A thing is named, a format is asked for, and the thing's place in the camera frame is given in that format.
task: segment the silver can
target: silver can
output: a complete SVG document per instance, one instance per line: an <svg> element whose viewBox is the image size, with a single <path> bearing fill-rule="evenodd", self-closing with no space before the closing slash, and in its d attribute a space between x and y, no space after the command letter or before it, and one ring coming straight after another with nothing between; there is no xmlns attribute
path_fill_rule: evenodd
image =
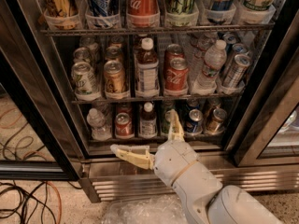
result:
<svg viewBox="0 0 299 224"><path fill-rule="evenodd" d="M236 55L227 76L223 80L222 86L228 88L237 87L249 66L249 56L243 54Z"/></svg>
<svg viewBox="0 0 299 224"><path fill-rule="evenodd" d="M238 55L238 54L247 55L248 53L249 53L249 48L246 45L244 45L243 43L235 43L232 46L232 50L230 51L230 53L227 56L227 59L226 59L225 65L224 65L224 70L223 70L221 76L226 77L226 75L234 61L235 55Z"/></svg>
<svg viewBox="0 0 299 224"><path fill-rule="evenodd" d="M74 63L79 63L79 62L85 62L85 63L89 63L91 65L91 67L95 69L95 63L93 60L93 55L91 53L91 50L87 47L81 47L78 49L75 49L74 53L73 53L73 57L74 57Z"/></svg>
<svg viewBox="0 0 299 224"><path fill-rule="evenodd" d="M72 67L72 78L76 83L77 94L88 95L98 92L97 80L89 63L75 63Z"/></svg>

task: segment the bottle label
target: bottle label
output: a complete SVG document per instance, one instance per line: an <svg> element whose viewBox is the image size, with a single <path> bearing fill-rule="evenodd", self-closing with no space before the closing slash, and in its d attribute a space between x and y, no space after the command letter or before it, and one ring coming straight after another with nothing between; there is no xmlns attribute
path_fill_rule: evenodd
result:
<svg viewBox="0 0 299 224"><path fill-rule="evenodd" d="M211 66L210 64L206 63L206 61L204 61L202 73L206 77L215 77L219 73L219 70L215 69L213 66Z"/></svg>

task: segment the soda bottle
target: soda bottle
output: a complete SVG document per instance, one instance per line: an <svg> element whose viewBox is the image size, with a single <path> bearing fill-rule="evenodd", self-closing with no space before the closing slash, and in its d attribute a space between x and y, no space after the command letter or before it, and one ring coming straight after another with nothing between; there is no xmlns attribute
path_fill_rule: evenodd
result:
<svg viewBox="0 0 299 224"><path fill-rule="evenodd" d="M136 55L136 88L149 93L158 90L158 56L151 38L142 39L141 50Z"/></svg>
<svg viewBox="0 0 299 224"><path fill-rule="evenodd" d="M157 135L157 115L151 102L146 102L140 113L139 136L151 138Z"/></svg>

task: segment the bottle cap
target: bottle cap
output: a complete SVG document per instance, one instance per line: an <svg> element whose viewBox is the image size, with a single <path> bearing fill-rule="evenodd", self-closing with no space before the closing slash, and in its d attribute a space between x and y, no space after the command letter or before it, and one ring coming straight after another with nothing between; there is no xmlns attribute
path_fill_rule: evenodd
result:
<svg viewBox="0 0 299 224"><path fill-rule="evenodd" d="M152 103L151 102L146 102L143 106L144 106L144 110L146 112L150 112L152 110Z"/></svg>
<svg viewBox="0 0 299 224"><path fill-rule="evenodd" d="M142 49L152 49L153 48L153 40L151 38L143 38L141 43Z"/></svg>
<svg viewBox="0 0 299 224"><path fill-rule="evenodd" d="M90 117L92 117L92 118L96 117L96 116L97 116L97 109L95 109L95 108L91 108L88 114L89 114Z"/></svg>
<svg viewBox="0 0 299 224"><path fill-rule="evenodd" d="M226 48L226 42L223 40L217 40L215 43L215 47L217 49L225 49Z"/></svg>

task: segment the shelf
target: shelf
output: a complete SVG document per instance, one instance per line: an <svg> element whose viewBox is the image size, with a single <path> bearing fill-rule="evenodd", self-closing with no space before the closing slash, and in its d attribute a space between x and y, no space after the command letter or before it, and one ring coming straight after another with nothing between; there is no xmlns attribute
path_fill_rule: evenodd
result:
<svg viewBox="0 0 299 224"><path fill-rule="evenodd" d="M156 27L148 29L111 29L111 30L59 30L52 31L50 29L41 30L41 33L47 36L82 36L82 35L135 35L135 34L186 34L196 32L234 32L234 31L254 31L254 30L271 30L274 23L257 24L257 25L215 25L215 26L193 26L193 27Z"/></svg>

